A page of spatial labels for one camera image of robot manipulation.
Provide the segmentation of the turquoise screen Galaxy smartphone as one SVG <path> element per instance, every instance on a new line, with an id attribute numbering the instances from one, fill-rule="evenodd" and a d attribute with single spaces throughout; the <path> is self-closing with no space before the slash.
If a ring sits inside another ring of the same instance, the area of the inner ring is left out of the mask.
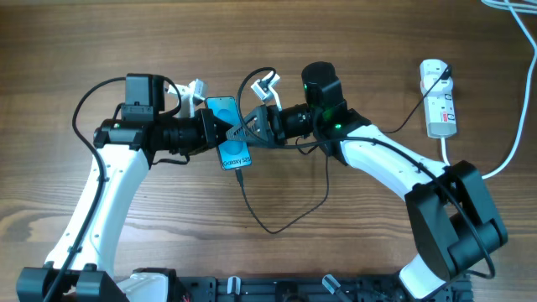
<path id="1" fill-rule="evenodd" d="M 231 125 L 240 123 L 237 103 L 232 96 L 208 97 L 206 107 L 216 117 Z M 219 159 L 224 170 L 239 169 L 252 163 L 248 146 L 245 142 L 226 141 L 217 147 Z"/>

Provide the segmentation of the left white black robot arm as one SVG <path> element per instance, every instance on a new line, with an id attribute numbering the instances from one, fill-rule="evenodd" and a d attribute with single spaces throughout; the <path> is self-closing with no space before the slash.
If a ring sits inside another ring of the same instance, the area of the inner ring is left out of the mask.
<path id="1" fill-rule="evenodd" d="M 231 124 L 211 109 L 179 115 L 168 111 L 164 87 L 178 87 L 162 75 L 122 77 L 125 101 L 112 118 L 81 141 L 92 154 L 91 172 L 70 222 L 40 268 L 18 277 L 21 301 L 184 301 L 188 293 L 176 272 L 141 268 L 119 283 L 113 279 L 117 245 L 133 197 L 157 162 L 159 151 L 189 157 L 226 141 Z"/>

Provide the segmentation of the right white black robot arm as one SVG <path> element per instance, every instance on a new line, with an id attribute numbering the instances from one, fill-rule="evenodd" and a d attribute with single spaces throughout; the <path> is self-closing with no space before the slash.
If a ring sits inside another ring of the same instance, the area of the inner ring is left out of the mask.
<path id="1" fill-rule="evenodd" d="M 508 234 L 476 167 L 427 159 L 388 138 L 348 107 L 329 62 L 307 65 L 301 80 L 305 103 L 256 107 L 238 117 L 227 139 L 287 148 L 288 139 L 311 134 L 327 156 L 369 174 L 400 197 L 418 252 L 399 271 L 412 298 L 429 298 L 464 274 L 493 279 L 491 255 Z"/>

